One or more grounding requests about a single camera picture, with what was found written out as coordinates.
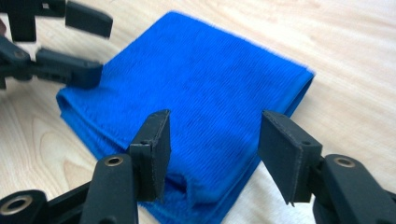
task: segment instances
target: screw hole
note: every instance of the screw hole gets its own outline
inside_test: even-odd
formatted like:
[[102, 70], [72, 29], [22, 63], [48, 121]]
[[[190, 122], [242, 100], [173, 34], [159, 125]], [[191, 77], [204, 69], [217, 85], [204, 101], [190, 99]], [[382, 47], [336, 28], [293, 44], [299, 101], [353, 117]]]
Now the screw hole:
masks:
[[117, 165], [120, 165], [122, 162], [123, 162], [122, 157], [111, 157], [105, 161], [105, 165], [106, 166], [117, 166]]
[[342, 157], [337, 157], [334, 159], [335, 163], [337, 163], [340, 166], [344, 166], [347, 168], [352, 168], [355, 166], [355, 162], [351, 161], [350, 159], [347, 158], [342, 158]]
[[23, 209], [25, 209], [29, 204], [33, 201], [32, 196], [30, 195], [21, 195], [15, 197], [8, 202], [4, 203], [0, 207], [0, 214], [3, 216], [9, 216], [16, 213], [19, 213]]

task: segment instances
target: light wood surface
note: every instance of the light wood surface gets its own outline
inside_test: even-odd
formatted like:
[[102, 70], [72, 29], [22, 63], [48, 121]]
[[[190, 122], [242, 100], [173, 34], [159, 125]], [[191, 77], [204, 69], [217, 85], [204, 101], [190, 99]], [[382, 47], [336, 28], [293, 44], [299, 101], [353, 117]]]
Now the light wood surface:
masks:
[[[39, 47], [107, 62], [169, 10], [207, 21], [316, 72], [292, 119], [361, 161], [396, 192], [396, 2], [393, 0], [77, 0], [114, 18], [109, 40], [37, 19]], [[8, 25], [7, 17], [1, 19]], [[0, 91], [0, 198], [42, 189], [49, 199], [92, 178], [95, 159], [59, 117], [62, 85], [7, 80]], [[139, 208], [141, 223], [155, 219]], [[286, 206], [261, 164], [224, 223], [314, 223], [311, 204]]]

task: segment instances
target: wood grain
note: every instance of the wood grain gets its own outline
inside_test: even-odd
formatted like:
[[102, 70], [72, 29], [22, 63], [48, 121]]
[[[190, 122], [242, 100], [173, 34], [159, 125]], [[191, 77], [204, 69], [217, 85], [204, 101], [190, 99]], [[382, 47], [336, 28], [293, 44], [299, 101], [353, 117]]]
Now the wood grain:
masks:
[[[109, 40], [37, 19], [37, 48], [107, 62], [169, 10], [245, 38], [316, 72], [292, 118], [324, 145], [361, 161], [396, 192], [396, 2], [341, 0], [78, 2], [114, 18]], [[7, 17], [1, 19], [8, 25]], [[0, 92], [0, 198], [42, 189], [49, 199], [92, 177], [95, 159], [60, 119], [61, 85], [7, 80]], [[139, 208], [141, 223], [155, 219]], [[261, 164], [224, 223], [314, 223], [312, 204], [286, 206]]]

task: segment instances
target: towel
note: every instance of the towel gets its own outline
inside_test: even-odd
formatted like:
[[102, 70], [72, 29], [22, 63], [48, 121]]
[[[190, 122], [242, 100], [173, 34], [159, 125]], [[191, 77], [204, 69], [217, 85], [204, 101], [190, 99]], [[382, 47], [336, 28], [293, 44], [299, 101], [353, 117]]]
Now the towel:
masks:
[[145, 118], [170, 109], [161, 223], [220, 223], [259, 164], [261, 112], [288, 116], [312, 72], [171, 11], [104, 66], [92, 90], [57, 95], [62, 118], [97, 158], [124, 152]]

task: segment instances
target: towel fold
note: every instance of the towel fold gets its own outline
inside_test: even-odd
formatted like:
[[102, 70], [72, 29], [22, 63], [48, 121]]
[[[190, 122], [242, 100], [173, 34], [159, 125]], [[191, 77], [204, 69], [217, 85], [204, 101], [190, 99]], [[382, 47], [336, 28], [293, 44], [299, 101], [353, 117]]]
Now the towel fold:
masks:
[[124, 152], [146, 116], [171, 110], [172, 154], [161, 223], [219, 223], [259, 164], [264, 109], [288, 116], [305, 67], [201, 21], [169, 12], [105, 64], [99, 87], [62, 89], [62, 118], [97, 158]]

